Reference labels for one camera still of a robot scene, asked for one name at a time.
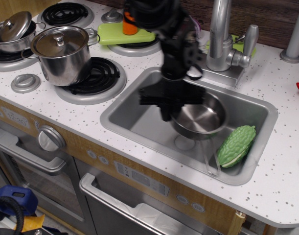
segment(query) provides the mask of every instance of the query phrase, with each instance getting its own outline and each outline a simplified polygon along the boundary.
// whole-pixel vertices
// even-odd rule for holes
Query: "green bitter melon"
[[[256,136],[255,126],[237,127],[218,150],[218,160],[222,167],[231,167],[242,160],[249,151]]]

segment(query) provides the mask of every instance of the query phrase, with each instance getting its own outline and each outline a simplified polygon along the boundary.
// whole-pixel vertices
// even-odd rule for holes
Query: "countertop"
[[[97,29],[109,7],[77,0],[96,14],[88,27]],[[208,40],[202,31],[201,45]],[[26,69],[0,72],[0,99],[48,120],[96,144],[225,203],[262,222],[279,228],[299,227],[299,64],[279,57],[281,49],[258,44],[257,52],[236,87],[202,80],[241,94],[265,100],[278,110],[278,119],[252,178],[240,186],[224,184],[150,148],[106,130],[100,115],[116,99],[80,106],[63,101],[47,82],[39,63]],[[162,63],[162,52],[145,57],[125,57],[99,44],[90,46],[91,56],[118,62],[127,75],[125,89],[147,68]],[[11,81],[19,74],[33,73],[42,83],[37,90],[18,94]]]

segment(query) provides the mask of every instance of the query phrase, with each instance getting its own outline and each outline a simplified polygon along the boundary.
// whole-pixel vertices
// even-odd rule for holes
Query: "sink basin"
[[[169,122],[161,118],[156,105],[140,105],[138,90],[152,85],[161,78],[160,68],[145,70],[101,115],[101,124],[126,138],[152,148],[176,161],[203,172],[217,180],[231,185],[246,183],[253,175],[262,152],[268,142],[277,120],[276,108],[263,100],[223,89],[203,81],[191,81],[203,86],[207,92],[217,96],[227,110],[228,123],[223,130],[210,140],[202,141],[203,151],[195,141],[180,136]],[[216,151],[225,138],[237,127],[255,126],[256,138],[248,155],[230,168],[222,168],[216,176],[213,151]],[[207,170],[206,155],[211,171]]]

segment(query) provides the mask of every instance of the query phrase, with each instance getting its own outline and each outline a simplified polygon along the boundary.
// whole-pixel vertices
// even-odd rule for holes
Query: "faucet handle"
[[[256,43],[258,41],[259,36],[259,29],[258,26],[255,24],[251,24],[245,34],[245,40],[244,40],[244,50],[243,55],[244,56],[251,56],[252,52],[256,46]]]
[[[245,34],[243,53],[237,50],[231,50],[227,56],[226,63],[228,65],[247,68],[251,61],[252,52],[256,46],[258,35],[258,26],[251,24]]]

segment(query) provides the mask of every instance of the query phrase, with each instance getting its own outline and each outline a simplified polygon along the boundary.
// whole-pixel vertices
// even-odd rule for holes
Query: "oven handle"
[[[157,235],[201,235],[199,232],[171,218],[161,211],[148,204],[140,203],[132,208],[114,197],[99,190],[96,185],[96,178],[86,173],[80,180],[80,189],[87,196],[104,204],[125,218],[132,220],[138,225],[150,230]]]
[[[19,138],[0,129],[0,150],[12,157],[20,160],[38,170],[46,173],[47,175],[59,175],[63,172],[67,163],[61,158],[55,157],[50,162],[47,162],[36,155],[17,146]]]

